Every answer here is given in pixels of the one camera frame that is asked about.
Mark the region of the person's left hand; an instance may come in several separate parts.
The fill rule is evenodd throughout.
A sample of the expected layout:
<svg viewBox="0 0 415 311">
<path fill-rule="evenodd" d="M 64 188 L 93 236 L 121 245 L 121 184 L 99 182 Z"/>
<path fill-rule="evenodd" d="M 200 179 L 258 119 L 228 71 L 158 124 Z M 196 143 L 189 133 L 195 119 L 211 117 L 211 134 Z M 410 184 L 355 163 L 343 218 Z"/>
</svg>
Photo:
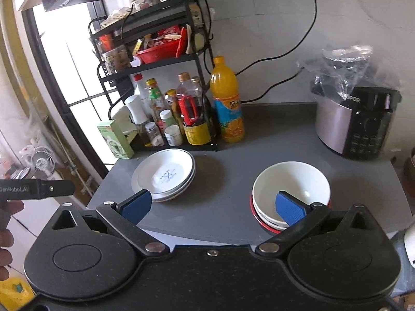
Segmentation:
<svg viewBox="0 0 415 311">
<path fill-rule="evenodd" d="M 14 237 L 12 232 L 7 228 L 10 217 L 19 213 L 24 209 L 22 201 L 5 201 L 1 204 L 1 254 L 0 254 L 0 270 L 1 281 L 9 278 L 9 271 L 7 267 L 13 262 L 13 257 L 8 248 L 14 244 Z"/>
</svg>

